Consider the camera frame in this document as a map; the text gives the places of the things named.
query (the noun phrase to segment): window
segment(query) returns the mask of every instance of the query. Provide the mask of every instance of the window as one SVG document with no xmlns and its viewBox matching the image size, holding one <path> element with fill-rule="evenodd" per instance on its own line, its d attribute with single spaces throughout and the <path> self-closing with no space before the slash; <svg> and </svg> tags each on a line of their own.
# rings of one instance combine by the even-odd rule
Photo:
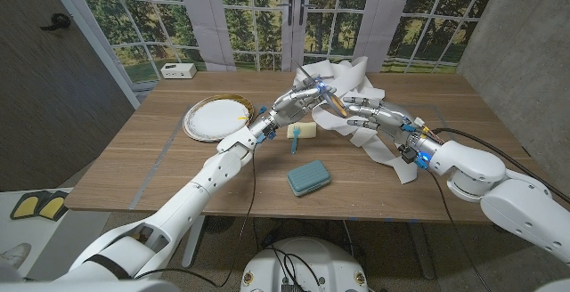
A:
<svg viewBox="0 0 570 292">
<path fill-rule="evenodd" d="M 205 69 L 182 0 L 85 2 L 133 83 L 160 80 L 167 62 Z"/>
<path fill-rule="evenodd" d="M 352 60 L 366 0 L 309 0 L 303 63 Z"/>
<path fill-rule="evenodd" d="M 222 0 L 237 70 L 281 70 L 281 0 Z"/>
<path fill-rule="evenodd" d="M 382 72 L 454 73 L 489 0 L 407 0 Z"/>
</svg>

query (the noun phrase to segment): table leg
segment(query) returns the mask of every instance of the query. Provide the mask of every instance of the table leg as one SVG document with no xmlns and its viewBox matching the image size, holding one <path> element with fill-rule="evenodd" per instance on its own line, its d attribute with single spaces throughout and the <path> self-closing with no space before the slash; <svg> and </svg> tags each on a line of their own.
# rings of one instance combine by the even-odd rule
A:
<svg viewBox="0 0 570 292">
<path fill-rule="evenodd" d="M 429 254 L 428 241 L 426 240 L 424 228 L 421 223 L 408 223 L 408 227 L 410 228 L 413 245 L 416 248 L 421 274 L 427 280 L 433 280 L 436 278 L 436 271 L 434 270 L 431 255 Z"/>
<path fill-rule="evenodd" d="M 198 247 L 198 242 L 200 241 L 200 235 L 202 233 L 202 227 L 204 226 L 204 215 L 198 216 L 194 224 L 190 228 L 190 234 L 188 234 L 188 242 L 186 242 L 186 247 L 184 248 L 184 256 L 182 257 L 182 267 L 189 268 L 194 263 L 194 258 L 196 256 L 196 250 Z"/>
</svg>

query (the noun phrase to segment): door handle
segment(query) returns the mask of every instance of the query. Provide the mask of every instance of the door handle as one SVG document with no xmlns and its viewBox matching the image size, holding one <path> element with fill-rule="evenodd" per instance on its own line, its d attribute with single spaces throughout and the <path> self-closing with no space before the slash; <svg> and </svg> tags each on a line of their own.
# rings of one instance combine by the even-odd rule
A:
<svg viewBox="0 0 570 292">
<path fill-rule="evenodd" d="M 277 4 L 278 6 L 288 6 L 289 7 L 289 13 L 287 15 L 287 24 L 289 26 L 291 26 L 291 23 L 293 22 L 293 0 L 289 0 L 288 3 L 282 3 L 282 4 Z"/>
<path fill-rule="evenodd" d="M 303 25 L 303 17 L 305 16 L 305 8 L 316 8 L 315 4 L 305 4 L 305 0 L 301 0 L 301 13 L 299 15 L 299 25 Z"/>
<path fill-rule="evenodd" d="M 54 31 L 59 28 L 68 28 L 71 25 L 69 17 L 62 13 L 55 13 L 52 15 L 52 25 L 40 26 L 42 30 Z"/>
</svg>

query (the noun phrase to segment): gray wall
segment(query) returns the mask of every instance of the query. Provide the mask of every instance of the gray wall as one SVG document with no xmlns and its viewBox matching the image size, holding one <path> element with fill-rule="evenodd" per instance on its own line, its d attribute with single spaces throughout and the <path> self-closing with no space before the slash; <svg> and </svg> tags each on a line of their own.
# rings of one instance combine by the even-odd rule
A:
<svg viewBox="0 0 570 292">
<path fill-rule="evenodd" d="M 570 193 L 570 0 L 490 0 L 458 72 Z"/>
</svg>

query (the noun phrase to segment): wooden table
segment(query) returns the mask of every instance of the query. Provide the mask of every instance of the wooden table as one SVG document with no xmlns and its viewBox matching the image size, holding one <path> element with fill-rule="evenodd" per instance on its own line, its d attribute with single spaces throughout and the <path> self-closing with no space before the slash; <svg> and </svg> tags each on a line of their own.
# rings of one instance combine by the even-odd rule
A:
<svg viewBox="0 0 570 292">
<path fill-rule="evenodd" d="M 258 110 L 271 106 L 291 87 L 292 78 L 292 73 L 199 72 L 192 80 L 160 81 L 68 195 L 66 205 L 76 210 L 156 211 L 216 153 L 216 143 L 194 141 L 179 128 L 189 106 L 215 94 L 237 93 Z M 403 105 L 430 128 L 449 126 L 477 135 L 545 177 L 462 76 L 368 74 L 368 78 L 386 90 L 386 101 Z M 450 139 L 448 134 L 440 135 Z M 475 142 L 454 137 L 482 149 Z M 297 154 L 292 155 L 286 130 L 278 130 L 274 140 L 264 142 L 256 151 L 256 199 L 251 215 L 449 222 L 427 172 L 419 171 L 417 180 L 402 185 L 394 169 L 373 162 L 349 138 L 319 127 L 317 137 L 300 140 Z M 316 159 L 329 169 L 332 182 L 302 198 L 294 196 L 286 173 Z M 253 190 L 251 167 L 244 166 L 212 198 L 203 214 L 245 215 Z M 448 176 L 439 180 L 454 220 L 487 223 L 478 204 L 462 201 L 446 189 Z"/>
</svg>

